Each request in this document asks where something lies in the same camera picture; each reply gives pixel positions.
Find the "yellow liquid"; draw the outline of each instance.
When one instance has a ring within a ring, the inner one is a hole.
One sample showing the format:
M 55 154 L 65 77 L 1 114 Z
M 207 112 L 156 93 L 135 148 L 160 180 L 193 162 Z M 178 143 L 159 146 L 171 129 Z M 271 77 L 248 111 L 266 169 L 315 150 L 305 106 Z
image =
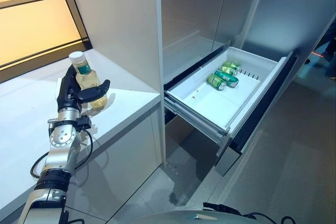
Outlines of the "yellow liquid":
M 77 71 L 76 80 L 82 90 L 97 87 L 100 84 L 97 73 L 94 70 L 91 70 L 89 74 L 79 73 L 78 67 L 85 66 L 86 64 L 88 64 L 86 60 L 80 63 L 74 63 L 74 67 Z M 90 105 L 93 109 L 103 109 L 107 104 L 107 100 L 107 96 L 104 95 L 102 98 L 90 102 Z

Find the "white drawer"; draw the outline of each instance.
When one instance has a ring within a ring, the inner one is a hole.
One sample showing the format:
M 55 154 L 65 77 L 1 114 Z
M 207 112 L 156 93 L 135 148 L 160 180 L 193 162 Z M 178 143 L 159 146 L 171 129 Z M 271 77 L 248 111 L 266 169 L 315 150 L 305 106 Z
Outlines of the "white drawer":
M 165 106 L 222 147 L 228 145 L 290 57 L 278 62 L 229 47 L 165 91 Z M 206 82 L 226 60 L 240 64 L 235 88 L 218 91 Z

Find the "white bottle cap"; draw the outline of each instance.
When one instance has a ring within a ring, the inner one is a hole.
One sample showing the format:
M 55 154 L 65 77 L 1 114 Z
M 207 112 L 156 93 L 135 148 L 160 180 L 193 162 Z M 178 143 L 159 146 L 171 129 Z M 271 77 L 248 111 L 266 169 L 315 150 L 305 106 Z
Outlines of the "white bottle cap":
M 81 51 L 72 52 L 69 54 L 69 58 L 73 63 L 79 63 L 86 60 L 85 55 Z

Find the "tiled floor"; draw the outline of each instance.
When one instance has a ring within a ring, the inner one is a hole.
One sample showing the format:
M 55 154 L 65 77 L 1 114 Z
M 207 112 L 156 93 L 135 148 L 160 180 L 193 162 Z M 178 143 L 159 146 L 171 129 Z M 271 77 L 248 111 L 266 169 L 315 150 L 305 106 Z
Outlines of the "tiled floor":
M 324 77 L 324 59 L 310 59 L 224 177 L 212 168 L 216 146 L 194 131 L 108 224 L 201 209 L 203 201 L 277 222 L 291 215 L 297 223 L 335 223 L 336 82 Z

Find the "window frame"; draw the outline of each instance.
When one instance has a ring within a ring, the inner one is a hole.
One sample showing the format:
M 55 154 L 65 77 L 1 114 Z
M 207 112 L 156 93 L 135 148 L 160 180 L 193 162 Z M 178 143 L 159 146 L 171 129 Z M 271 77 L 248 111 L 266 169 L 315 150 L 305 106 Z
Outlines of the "window frame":
M 11 1 L 0 2 L 0 9 L 10 8 L 10 7 L 22 5 L 22 4 L 28 4 L 28 3 L 32 3 L 36 1 L 43 1 L 43 0 L 11 0 Z M 67 3 L 71 16 L 75 22 L 80 39 L 69 41 L 66 44 L 58 45 L 54 48 L 49 48 L 44 51 L 36 52 L 32 55 L 28 55 L 26 57 L 22 57 L 20 59 L 17 59 L 17 60 L 1 65 L 0 68 L 15 64 L 13 66 L 0 70 L 0 83 L 7 81 L 9 79 L 12 79 L 14 77 L 20 76 L 21 74 L 30 72 L 34 69 L 51 64 L 55 61 L 67 58 L 71 52 L 86 51 L 86 50 L 92 49 L 92 44 L 88 37 L 87 31 L 85 29 L 83 20 L 78 11 L 78 7 L 77 7 L 75 0 L 65 0 L 65 1 Z M 67 46 L 69 44 L 73 44 L 78 41 L 80 42 L 77 44 Z

